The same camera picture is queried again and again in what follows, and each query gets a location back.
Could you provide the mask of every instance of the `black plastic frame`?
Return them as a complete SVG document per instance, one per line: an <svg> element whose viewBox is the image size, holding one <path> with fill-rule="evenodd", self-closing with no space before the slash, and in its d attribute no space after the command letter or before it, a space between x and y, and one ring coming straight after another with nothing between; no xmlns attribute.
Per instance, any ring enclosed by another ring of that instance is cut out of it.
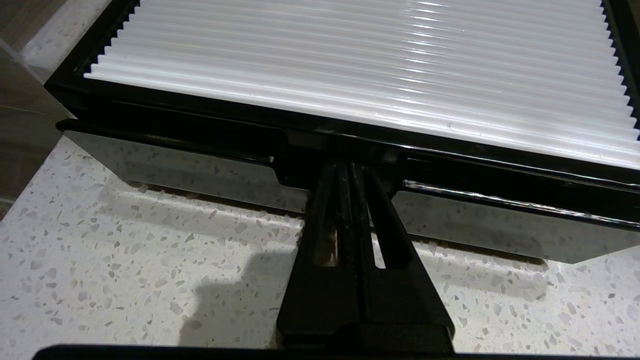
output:
<svg viewBox="0 0 640 360"><path fill-rule="evenodd" d="M640 231L636 170L85 79L138 3L112 0L45 85L79 119L60 123L62 131L262 163L275 169L282 184L309 190L320 164L346 152L384 174L390 192L430 193ZM627 0L603 5L637 115L637 29Z"/></svg>

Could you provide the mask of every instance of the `white pleated filter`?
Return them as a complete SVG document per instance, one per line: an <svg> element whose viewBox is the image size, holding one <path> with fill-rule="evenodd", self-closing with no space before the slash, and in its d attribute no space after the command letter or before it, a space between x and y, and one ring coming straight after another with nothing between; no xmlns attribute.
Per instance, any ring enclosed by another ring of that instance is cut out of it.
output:
<svg viewBox="0 0 640 360"><path fill-rule="evenodd" d="M142 0L84 76L640 169L617 61L599 0Z"/></svg>

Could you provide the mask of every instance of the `air filter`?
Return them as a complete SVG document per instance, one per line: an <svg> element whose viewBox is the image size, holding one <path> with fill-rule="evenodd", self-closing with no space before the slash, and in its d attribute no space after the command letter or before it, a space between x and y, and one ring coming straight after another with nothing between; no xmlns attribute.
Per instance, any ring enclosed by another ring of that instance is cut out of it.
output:
<svg viewBox="0 0 640 360"><path fill-rule="evenodd" d="M640 169L591 0L143 0L84 76Z"/></svg>

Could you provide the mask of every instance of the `pleated filter media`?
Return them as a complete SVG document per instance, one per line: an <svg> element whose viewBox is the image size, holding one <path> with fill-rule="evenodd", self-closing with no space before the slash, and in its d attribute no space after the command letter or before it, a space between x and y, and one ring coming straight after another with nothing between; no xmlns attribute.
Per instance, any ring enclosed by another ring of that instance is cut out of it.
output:
<svg viewBox="0 0 640 360"><path fill-rule="evenodd" d="M142 0L84 76L640 169L599 0Z"/></svg>

